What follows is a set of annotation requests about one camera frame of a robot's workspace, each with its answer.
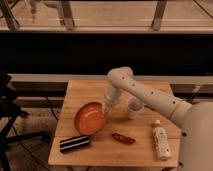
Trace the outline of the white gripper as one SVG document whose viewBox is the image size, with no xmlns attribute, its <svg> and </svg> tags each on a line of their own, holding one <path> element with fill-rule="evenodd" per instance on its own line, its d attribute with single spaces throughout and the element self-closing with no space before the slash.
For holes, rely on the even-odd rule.
<svg viewBox="0 0 213 171">
<path fill-rule="evenodd" d="M 119 103 L 122 91 L 117 88 L 108 87 L 104 93 L 104 105 L 102 105 L 102 112 L 104 115 L 110 113 L 110 108 L 113 108 Z"/>
</svg>

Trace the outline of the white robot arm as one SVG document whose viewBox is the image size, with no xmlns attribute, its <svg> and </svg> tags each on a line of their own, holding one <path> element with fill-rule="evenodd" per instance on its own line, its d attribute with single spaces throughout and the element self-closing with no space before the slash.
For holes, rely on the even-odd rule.
<svg viewBox="0 0 213 171">
<path fill-rule="evenodd" d="M 181 129 L 177 171 L 213 171 L 213 102 L 191 104 L 146 86 L 133 78 L 129 67 L 111 69 L 103 111 L 110 113 L 126 91 Z"/>
</svg>

